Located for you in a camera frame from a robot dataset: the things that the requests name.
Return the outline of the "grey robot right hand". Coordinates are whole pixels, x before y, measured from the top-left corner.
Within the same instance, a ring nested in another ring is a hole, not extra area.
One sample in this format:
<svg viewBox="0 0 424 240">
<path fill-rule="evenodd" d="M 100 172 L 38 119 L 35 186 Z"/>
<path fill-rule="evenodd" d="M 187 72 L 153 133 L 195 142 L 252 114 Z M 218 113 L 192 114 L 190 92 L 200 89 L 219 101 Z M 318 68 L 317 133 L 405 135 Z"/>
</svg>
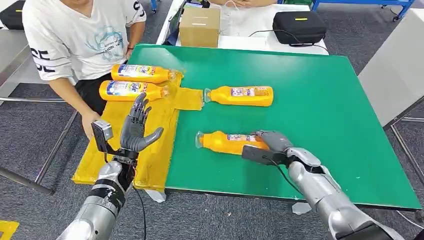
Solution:
<svg viewBox="0 0 424 240">
<path fill-rule="evenodd" d="M 294 146 L 285 135 L 278 131 L 257 130 L 254 134 L 259 136 L 273 152 L 284 153 L 287 149 Z"/>
</svg>

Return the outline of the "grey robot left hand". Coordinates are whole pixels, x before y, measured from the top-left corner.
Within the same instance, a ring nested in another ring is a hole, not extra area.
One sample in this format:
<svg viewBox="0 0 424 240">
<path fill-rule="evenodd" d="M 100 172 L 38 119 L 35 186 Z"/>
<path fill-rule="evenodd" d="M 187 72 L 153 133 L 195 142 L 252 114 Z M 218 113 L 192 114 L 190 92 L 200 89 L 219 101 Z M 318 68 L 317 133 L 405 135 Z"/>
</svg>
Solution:
<svg viewBox="0 0 424 240">
<path fill-rule="evenodd" d="M 156 142 L 164 131 L 163 127 L 158 127 L 145 136 L 145 124 L 152 109 L 151 106 L 147 107 L 149 100 L 146 96 L 146 93 L 142 92 L 136 97 L 129 114 L 125 117 L 120 133 L 120 146 L 137 153 Z"/>
</svg>

